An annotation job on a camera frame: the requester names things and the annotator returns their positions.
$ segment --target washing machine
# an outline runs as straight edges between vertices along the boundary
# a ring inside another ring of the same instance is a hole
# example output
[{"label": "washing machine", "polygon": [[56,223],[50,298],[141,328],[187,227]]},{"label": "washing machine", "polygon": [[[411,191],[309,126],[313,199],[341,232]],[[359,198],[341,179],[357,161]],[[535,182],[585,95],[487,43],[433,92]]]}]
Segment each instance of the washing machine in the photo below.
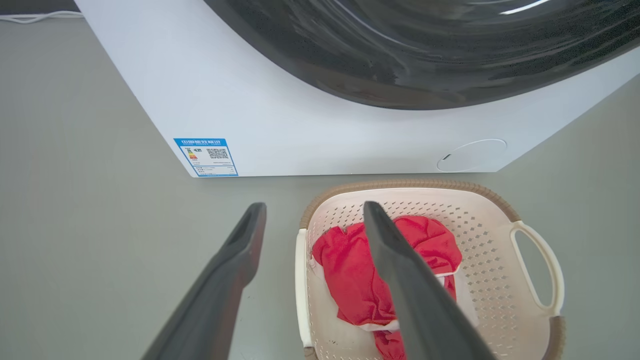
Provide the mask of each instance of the washing machine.
[{"label": "washing machine", "polygon": [[494,172],[640,73],[638,0],[76,2],[193,177]]}]

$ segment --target laundry basket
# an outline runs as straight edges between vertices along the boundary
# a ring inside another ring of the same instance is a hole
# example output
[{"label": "laundry basket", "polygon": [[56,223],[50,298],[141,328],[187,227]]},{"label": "laundry basket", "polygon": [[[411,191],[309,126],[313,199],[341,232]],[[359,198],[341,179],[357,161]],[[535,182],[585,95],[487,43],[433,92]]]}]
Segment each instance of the laundry basket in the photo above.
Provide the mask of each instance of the laundry basket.
[{"label": "laundry basket", "polygon": [[[347,184],[316,197],[307,207],[296,239],[296,304],[305,357],[319,360],[381,360],[371,332],[336,317],[326,283],[308,265],[318,237],[334,226],[362,222],[365,201],[380,203],[390,218],[435,218],[455,235],[461,269],[476,309],[476,327],[497,359],[556,360],[564,346],[562,271],[551,248],[496,193],[448,180],[390,180]],[[536,294],[515,234],[538,247],[549,267],[549,306]]]}]

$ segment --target floor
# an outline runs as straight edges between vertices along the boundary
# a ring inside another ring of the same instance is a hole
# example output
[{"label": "floor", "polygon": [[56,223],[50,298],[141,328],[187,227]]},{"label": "floor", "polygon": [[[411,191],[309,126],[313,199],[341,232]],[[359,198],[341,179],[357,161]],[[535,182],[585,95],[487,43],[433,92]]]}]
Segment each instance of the floor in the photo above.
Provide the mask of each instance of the floor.
[{"label": "floor", "polygon": [[[294,238],[338,184],[406,176],[193,179],[83,20],[0,24],[0,358],[138,359],[255,201],[268,205],[232,360],[301,359]],[[563,266],[565,359],[640,358],[640,78],[485,185]],[[140,162],[135,154],[152,152]],[[543,299],[546,267],[525,259]]]}]

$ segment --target basket handle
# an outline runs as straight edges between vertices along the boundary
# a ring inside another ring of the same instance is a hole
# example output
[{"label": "basket handle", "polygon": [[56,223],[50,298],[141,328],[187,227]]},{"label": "basket handle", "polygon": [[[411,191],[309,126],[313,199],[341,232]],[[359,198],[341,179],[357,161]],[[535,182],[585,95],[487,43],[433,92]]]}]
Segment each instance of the basket handle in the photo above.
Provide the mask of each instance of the basket handle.
[{"label": "basket handle", "polygon": [[[551,305],[543,305],[540,302],[540,298],[536,293],[536,289],[533,287],[533,283],[531,282],[531,278],[529,277],[529,273],[527,272],[527,267],[525,266],[524,260],[522,259],[522,255],[520,250],[518,249],[518,244],[516,242],[516,233],[518,231],[523,232],[534,244],[538,247],[538,250],[542,254],[542,257],[545,259],[547,266],[549,267],[549,273],[551,274],[551,284],[553,287],[553,294],[551,297]],[[516,221],[512,223],[511,228],[511,241],[513,242],[514,249],[516,249],[516,255],[518,256],[518,260],[520,261],[520,266],[522,266],[522,270],[524,271],[525,277],[527,278],[527,282],[529,284],[529,289],[531,289],[531,293],[533,294],[533,298],[536,301],[537,305],[546,311],[550,311],[553,316],[560,315],[560,309],[564,304],[564,277],[562,275],[562,269],[560,268],[560,263],[556,258],[553,250],[547,242],[536,232],[531,226],[523,223],[522,221]]]},{"label": "basket handle", "polygon": [[298,312],[298,330],[303,347],[312,347],[309,303],[307,298],[307,230],[300,229],[296,237],[296,310]]}]

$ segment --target red garment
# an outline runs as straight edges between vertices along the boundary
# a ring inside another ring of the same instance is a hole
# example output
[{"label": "red garment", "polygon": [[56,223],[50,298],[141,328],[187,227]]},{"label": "red garment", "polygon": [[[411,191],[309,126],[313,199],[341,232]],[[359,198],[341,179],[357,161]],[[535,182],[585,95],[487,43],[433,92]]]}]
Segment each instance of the red garment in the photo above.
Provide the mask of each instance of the red garment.
[{"label": "red garment", "polygon": [[[462,254],[453,234],[439,221],[426,217],[399,217],[394,223],[435,274],[448,274],[444,286],[455,299],[452,274]],[[316,241],[312,254],[324,268],[324,279],[338,305],[338,318],[354,325],[386,325],[396,319],[391,292],[373,265],[363,223],[345,231],[329,229]],[[385,360],[406,359],[399,331],[376,331],[374,336]]]}]

